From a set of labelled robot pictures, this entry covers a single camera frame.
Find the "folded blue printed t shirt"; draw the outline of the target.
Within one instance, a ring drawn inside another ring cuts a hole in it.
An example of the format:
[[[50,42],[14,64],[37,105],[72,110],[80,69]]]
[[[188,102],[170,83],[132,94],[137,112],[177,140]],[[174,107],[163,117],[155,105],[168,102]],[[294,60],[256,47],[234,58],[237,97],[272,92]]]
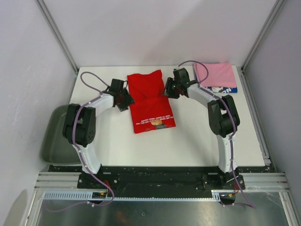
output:
[[[201,86],[214,93],[237,93],[237,83],[233,70],[226,71],[209,71],[207,76],[206,70],[195,71],[197,82]]]

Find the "aluminium frame post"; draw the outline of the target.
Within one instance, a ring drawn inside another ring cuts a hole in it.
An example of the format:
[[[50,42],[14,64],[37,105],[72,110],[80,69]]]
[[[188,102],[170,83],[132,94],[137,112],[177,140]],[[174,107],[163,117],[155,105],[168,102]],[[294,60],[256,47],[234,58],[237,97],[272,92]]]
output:
[[[273,24],[275,23],[278,15],[280,14],[282,8],[285,6],[286,4],[286,0],[277,0],[272,8],[272,10],[270,11],[267,19],[265,20],[263,27],[261,28],[254,44],[252,45],[246,59],[244,60],[242,66],[241,66],[241,70],[244,72],[248,66],[250,65],[253,57],[255,56],[256,52],[258,51],[259,47],[261,46],[261,44],[264,42],[266,36],[268,35],[268,32],[270,31],[270,29],[272,28]]]
[[[46,3],[44,0],[35,0],[41,14],[43,15],[46,23],[48,24],[48,27],[50,28],[54,38],[56,39],[60,49],[62,50],[66,60],[68,61],[69,65],[71,66],[72,70],[74,71],[75,74],[78,73],[79,68],[75,63],[75,60],[73,59],[71,52],[53,18],[51,15],[51,12],[49,11]]]

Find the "folded pink t shirt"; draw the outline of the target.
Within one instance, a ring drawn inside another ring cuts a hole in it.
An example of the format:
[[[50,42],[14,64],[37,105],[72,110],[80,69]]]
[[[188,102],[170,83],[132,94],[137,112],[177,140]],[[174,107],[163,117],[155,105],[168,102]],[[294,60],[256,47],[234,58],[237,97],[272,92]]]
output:
[[[194,64],[196,78],[203,87],[237,87],[231,63],[204,64],[204,66]]]

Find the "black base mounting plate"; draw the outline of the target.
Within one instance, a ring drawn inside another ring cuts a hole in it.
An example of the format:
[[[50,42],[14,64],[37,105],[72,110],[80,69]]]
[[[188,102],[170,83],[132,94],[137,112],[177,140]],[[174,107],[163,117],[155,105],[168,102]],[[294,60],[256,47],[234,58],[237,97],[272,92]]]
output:
[[[199,197],[211,190],[245,189],[243,176],[223,180],[219,168],[214,167],[113,167],[102,166],[91,176],[81,172],[79,189],[105,189],[109,186],[116,195],[149,197]]]

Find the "left aluminium frame post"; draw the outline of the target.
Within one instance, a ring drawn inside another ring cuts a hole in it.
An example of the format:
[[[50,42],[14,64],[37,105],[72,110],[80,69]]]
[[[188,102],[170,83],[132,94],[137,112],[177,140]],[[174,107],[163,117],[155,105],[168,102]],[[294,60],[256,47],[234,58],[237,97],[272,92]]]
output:
[[[51,15],[51,12],[49,11],[46,3],[44,0],[35,0],[41,14],[43,15],[46,23],[48,24],[48,27],[50,28],[54,38],[56,39],[60,49],[62,50],[66,60],[68,61],[69,65],[71,66],[72,70],[74,71],[75,74],[78,73],[79,68],[75,63],[75,60],[73,59],[71,52],[53,18]]]

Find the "dark green plastic bin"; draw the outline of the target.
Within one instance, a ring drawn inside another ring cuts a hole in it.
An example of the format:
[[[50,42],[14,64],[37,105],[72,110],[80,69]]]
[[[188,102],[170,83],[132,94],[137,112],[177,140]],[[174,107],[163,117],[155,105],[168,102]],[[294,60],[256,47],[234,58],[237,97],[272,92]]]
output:
[[[40,150],[42,160],[49,165],[68,166],[80,164],[75,149],[63,137],[63,126],[68,105],[57,107],[49,120]]]

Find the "red t shirt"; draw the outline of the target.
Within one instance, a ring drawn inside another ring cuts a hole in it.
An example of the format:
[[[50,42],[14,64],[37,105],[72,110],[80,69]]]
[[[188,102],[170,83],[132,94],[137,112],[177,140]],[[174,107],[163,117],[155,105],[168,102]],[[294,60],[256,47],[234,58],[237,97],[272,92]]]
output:
[[[131,74],[127,81],[134,99],[130,112],[135,134],[176,126],[168,97],[163,95],[165,86],[161,70]]]

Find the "right aluminium frame post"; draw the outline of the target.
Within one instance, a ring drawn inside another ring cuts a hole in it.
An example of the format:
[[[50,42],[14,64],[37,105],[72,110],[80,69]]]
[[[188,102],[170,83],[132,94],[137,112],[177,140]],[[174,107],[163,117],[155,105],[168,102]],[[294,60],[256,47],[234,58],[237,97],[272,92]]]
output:
[[[280,14],[282,8],[285,6],[286,4],[286,0],[277,0],[272,8],[272,10],[270,11],[267,19],[265,20],[263,27],[261,28],[254,44],[252,45],[246,59],[244,60],[242,66],[241,66],[241,70],[244,72],[248,66],[250,65],[253,57],[255,56],[256,52],[258,51],[259,47],[261,46],[261,44],[264,42],[266,36],[268,35],[268,32],[270,31],[270,29],[272,28],[273,24],[275,23],[278,15]]]

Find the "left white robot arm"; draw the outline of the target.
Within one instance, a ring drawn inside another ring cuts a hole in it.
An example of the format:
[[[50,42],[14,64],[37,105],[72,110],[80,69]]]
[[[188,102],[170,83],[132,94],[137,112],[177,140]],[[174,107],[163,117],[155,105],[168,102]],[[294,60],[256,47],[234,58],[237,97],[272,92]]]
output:
[[[98,171],[101,163],[96,156],[93,141],[96,137],[96,119],[105,110],[117,107],[128,110],[135,101],[127,90],[127,81],[112,79],[105,91],[85,104],[69,104],[63,125],[63,137],[76,150],[82,169],[90,173],[87,182],[93,188],[103,185],[104,177]]]

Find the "right aluminium table rail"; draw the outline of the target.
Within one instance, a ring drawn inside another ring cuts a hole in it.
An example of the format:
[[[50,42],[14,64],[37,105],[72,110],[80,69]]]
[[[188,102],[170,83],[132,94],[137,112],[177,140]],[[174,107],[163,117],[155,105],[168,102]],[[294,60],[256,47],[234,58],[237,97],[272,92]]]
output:
[[[257,139],[259,141],[259,145],[260,145],[260,149],[261,149],[261,153],[262,153],[262,156],[263,156],[264,163],[265,163],[266,166],[271,165],[272,161],[271,161],[271,158],[270,158],[270,155],[269,155],[269,150],[268,150],[268,147],[267,147],[267,144],[266,144],[266,140],[265,140],[265,137],[264,137],[261,125],[260,125],[260,119],[259,119],[259,116],[258,116],[258,113],[257,113],[257,109],[256,109],[256,106],[255,106],[255,102],[253,100],[253,96],[252,96],[250,87],[248,85],[246,76],[243,74],[242,71],[239,72],[239,77],[240,77],[240,81],[241,81],[241,84],[242,84],[242,88],[244,90],[244,94],[246,96],[246,101],[247,101],[247,104],[248,104],[248,107],[249,107],[249,111],[250,111],[250,114],[251,114],[251,118],[252,118],[253,126],[254,126],[254,129],[255,129],[255,132],[256,132],[256,136],[257,136]]]

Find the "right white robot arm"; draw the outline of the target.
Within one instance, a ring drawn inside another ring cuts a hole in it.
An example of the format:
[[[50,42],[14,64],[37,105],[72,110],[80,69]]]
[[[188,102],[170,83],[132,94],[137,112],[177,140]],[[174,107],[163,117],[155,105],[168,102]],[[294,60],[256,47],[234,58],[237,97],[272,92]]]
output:
[[[234,99],[230,95],[219,97],[202,87],[200,83],[189,78],[185,68],[174,69],[173,75],[173,78],[169,77],[166,81],[164,95],[173,99],[186,96],[207,108],[209,127],[218,141],[220,172],[217,184],[222,189],[228,189],[238,176],[234,141],[240,118]]]

